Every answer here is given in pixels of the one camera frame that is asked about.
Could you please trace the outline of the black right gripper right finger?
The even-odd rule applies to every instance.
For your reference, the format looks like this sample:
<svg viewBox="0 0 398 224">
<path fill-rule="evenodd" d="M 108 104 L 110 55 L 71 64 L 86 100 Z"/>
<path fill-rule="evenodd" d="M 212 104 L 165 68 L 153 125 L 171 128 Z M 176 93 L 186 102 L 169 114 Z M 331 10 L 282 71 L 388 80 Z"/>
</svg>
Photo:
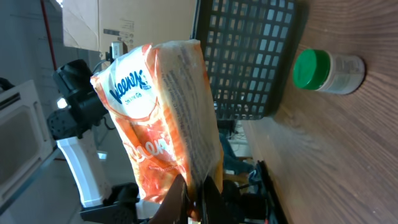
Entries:
<svg viewBox="0 0 398 224">
<path fill-rule="evenodd" d="M 200 215 L 203 224 L 231 224 L 232 218 L 213 179 L 207 177 L 201 186 Z"/>
</svg>

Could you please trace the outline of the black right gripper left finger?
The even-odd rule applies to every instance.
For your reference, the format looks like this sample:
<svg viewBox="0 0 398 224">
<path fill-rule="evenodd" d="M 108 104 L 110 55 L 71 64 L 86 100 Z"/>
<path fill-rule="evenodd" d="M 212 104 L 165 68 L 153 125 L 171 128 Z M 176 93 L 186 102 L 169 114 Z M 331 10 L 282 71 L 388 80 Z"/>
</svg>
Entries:
<svg viewBox="0 0 398 224">
<path fill-rule="evenodd" d="M 149 224 L 188 223 L 187 185 L 182 175 L 176 176 L 158 211 Z"/>
</svg>

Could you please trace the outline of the orange tissue pack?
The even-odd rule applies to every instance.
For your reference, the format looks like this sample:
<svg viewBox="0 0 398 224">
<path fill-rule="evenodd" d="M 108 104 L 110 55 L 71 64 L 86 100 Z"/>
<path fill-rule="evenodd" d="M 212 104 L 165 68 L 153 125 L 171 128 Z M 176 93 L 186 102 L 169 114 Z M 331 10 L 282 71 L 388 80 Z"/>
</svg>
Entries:
<svg viewBox="0 0 398 224">
<path fill-rule="evenodd" d="M 207 177 L 223 188 L 223 150 L 199 40 L 136 47 L 91 84 L 119 133 L 141 199 L 161 203 L 178 175 L 191 197 Z"/>
</svg>

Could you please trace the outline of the green lid jar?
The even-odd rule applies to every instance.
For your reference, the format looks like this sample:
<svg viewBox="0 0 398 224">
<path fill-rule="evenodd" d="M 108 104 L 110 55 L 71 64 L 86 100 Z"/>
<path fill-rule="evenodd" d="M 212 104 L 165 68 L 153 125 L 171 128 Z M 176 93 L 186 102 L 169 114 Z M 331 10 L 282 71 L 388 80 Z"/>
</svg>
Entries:
<svg viewBox="0 0 398 224">
<path fill-rule="evenodd" d="M 347 95 L 359 88 L 365 73 L 365 64 L 358 56 L 306 49 L 295 61 L 293 83 L 304 90 Z"/>
</svg>

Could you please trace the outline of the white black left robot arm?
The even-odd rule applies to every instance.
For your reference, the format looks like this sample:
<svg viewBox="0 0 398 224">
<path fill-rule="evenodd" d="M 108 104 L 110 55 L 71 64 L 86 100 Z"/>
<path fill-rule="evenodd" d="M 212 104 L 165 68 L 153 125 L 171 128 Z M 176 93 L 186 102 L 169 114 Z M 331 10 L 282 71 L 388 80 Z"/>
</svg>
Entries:
<svg viewBox="0 0 398 224">
<path fill-rule="evenodd" d="M 108 111 L 90 83 L 93 75 L 82 59 L 69 62 L 54 71 L 66 107 L 57 109 L 47 124 L 62 151 L 78 187 L 84 209 L 118 205 L 135 209 L 139 201 L 134 183 L 110 186 L 95 146 L 93 126 L 99 126 Z"/>
</svg>

